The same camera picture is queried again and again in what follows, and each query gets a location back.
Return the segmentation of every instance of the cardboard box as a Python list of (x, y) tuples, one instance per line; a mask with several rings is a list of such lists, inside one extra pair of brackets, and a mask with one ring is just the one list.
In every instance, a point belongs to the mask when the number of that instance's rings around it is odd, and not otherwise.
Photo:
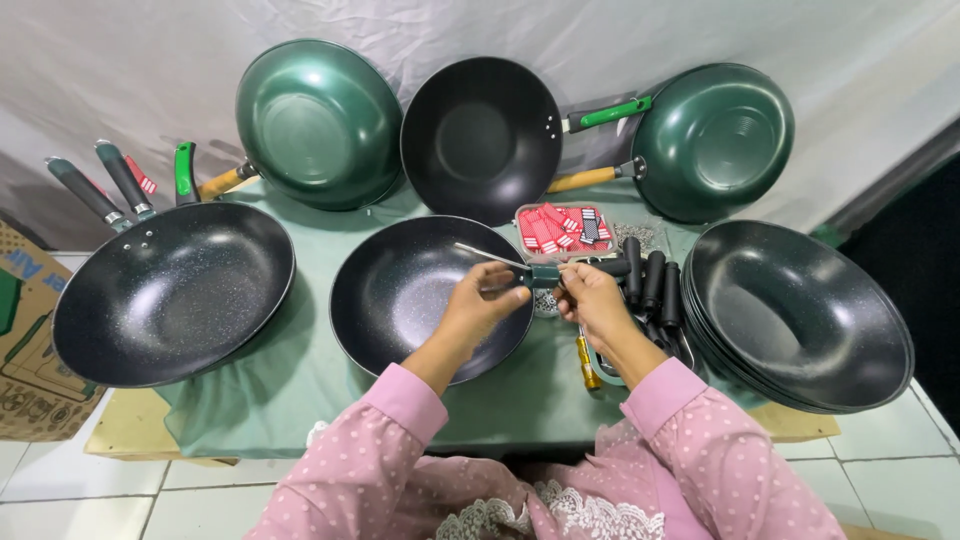
[(69, 439), (104, 395), (67, 370), (51, 345), (50, 319), (69, 278), (0, 221), (0, 440)]

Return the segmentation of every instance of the wok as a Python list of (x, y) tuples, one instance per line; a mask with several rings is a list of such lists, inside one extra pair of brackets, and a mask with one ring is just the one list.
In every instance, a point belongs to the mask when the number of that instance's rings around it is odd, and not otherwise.
[(640, 117), (629, 160), (559, 177), (550, 193), (631, 177), (658, 213), (682, 223), (729, 217), (777, 181), (793, 146), (783, 91), (745, 65), (701, 66), (666, 82)]
[(909, 384), (914, 352), (902, 317), (866, 272), (827, 245), (730, 221), (700, 236), (686, 272), (698, 340), (771, 399), (852, 412), (888, 403)]
[(553, 181), (563, 134), (636, 114), (650, 98), (560, 118), (532, 71), (495, 57), (444, 67), (417, 91), (400, 130), (407, 178), (439, 214), (503, 225)]
[(208, 199), (259, 174), (310, 207), (375, 203), (399, 175), (403, 112), (366, 59), (322, 39), (267, 49), (240, 79), (236, 122), (247, 163), (204, 184)]
[[(116, 166), (124, 163), (119, 151), (108, 143), (97, 150), (131, 208), (152, 214), (130, 168)], [(177, 148), (178, 206), (136, 224), (69, 161), (47, 160), (58, 180), (121, 231), (77, 270), (54, 311), (53, 347), (85, 380), (140, 387), (197, 375), (249, 341), (290, 290), (290, 236), (253, 207), (194, 204), (193, 152), (192, 142)]]
[[(330, 324), (358, 366), (378, 376), (437, 328), (453, 286), (474, 264), (488, 261), (454, 247), (456, 242), (523, 262), (514, 245), (493, 229), (448, 215), (386, 227), (347, 257), (330, 290)], [(533, 303), (527, 303), (498, 323), (451, 384), (473, 379), (507, 357), (530, 328), (533, 311)]]

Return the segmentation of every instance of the stack of woks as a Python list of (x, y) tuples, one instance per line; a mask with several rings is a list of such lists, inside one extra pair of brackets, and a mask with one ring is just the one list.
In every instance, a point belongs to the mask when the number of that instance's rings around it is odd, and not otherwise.
[(687, 256), (681, 291), (701, 358), (771, 401), (852, 413), (910, 383), (913, 343), (886, 293), (805, 234), (758, 221), (715, 225)]

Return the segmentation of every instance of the person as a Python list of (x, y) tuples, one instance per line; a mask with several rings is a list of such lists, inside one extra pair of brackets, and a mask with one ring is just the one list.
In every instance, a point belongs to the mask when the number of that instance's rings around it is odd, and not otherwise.
[(530, 299), (524, 287), (485, 292), (512, 277), (500, 262), (474, 266), (433, 335), (315, 437), (246, 538), (845, 538), (764, 429), (648, 341), (613, 278), (585, 264), (562, 266), (554, 295), (626, 382), (625, 419), (600, 427), (576, 466), (515, 475), (490, 459), (424, 456), (457, 368)]

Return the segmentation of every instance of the wooden handle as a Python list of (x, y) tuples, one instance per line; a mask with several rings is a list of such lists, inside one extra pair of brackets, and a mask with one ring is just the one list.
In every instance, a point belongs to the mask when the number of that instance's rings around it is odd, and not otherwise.
[(230, 169), (217, 178), (198, 187), (197, 192), (200, 193), (201, 201), (209, 201), (227, 193), (245, 180), (245, 178), (241, 178), (237, 174), (236, 169)]
[(616, 178), (613, 167), (604, 167), (602, 169), (593, 169), (582, 173), (567, 174), (557, 177), (553, 184), (547, 188), (547, 193), (556, 193), (558, 191), (567, 191), (577, 187), (587, 187), (588, 185), (600, 184)]

